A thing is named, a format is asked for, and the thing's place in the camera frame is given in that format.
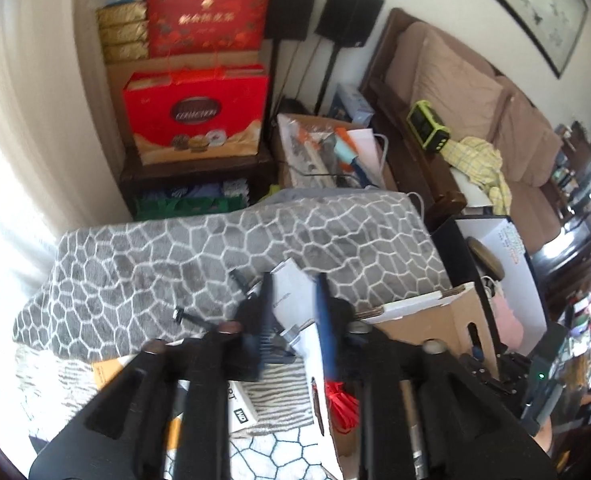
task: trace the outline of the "screw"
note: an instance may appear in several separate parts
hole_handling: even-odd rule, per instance
[[[200,316],[194,316],[193,314],[188,314],[181,306],[178,306],[173,311],[173,320],[177,324],[182,324],[183,319],[186,319],[187,321],[191,321],[193,324],[201,326],[205,330],[211,330],[214,327],[213,323],[202,319]]]
[[[162,339],[152,339],[144,344],[142,350],[147,354],[164,354],[167,351],[167,342]]]
[[[422,345],[422,349],[431,355],[444,354],[447,351],[447,345],[440,339],[427,339]]]
[[[176,309],[173,311],[173,321],[176,322],[177,324],[182,323],[184,316],[185,316],[184,309],[181,306],[176,307]]]
[[[218,325],[218,332],[221,334],[239,334],[242,329],[242,323],[239,321],[223,321]]]

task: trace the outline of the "green radio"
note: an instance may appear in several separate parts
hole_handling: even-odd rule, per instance
[[[444,125],[429,101],[418,101],[413,105],[407,123],[426,152],[439,152],[451,138],[451,130]]]

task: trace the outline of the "gold package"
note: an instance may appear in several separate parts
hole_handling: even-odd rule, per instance
[[[143,41],[104,47],[104,60],[106,64],[138,61],[140,59],[149,59],[149,44]]]
[[[107,28],[125,23],[141,22],[146,20],[146,3],[133,2],[111,7],[104,7],[96,11],[98,27]]]
[[[122,45],[147,41],[149,39],[149,22],[134,22],[100,29],[100,41],[103,46]]]

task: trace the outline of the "wooden shelf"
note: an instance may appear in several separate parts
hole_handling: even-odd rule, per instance
[[[254,202],[277,182],[277,174],[276,162],[262,142],[255,156],[206,158],[148,166],[143,166],[138,152],[131,149],[127,151],[125,168],[120,175],[120,190],[131,207],[133,199],[143,191],[246,178]]]

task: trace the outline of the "black speaker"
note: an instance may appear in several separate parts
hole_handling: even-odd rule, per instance
[[[365,46],[384,0],[327,0],[315,33],[342,48]]]
[[[266,40],[306,40],[315,0],[269,0]]]

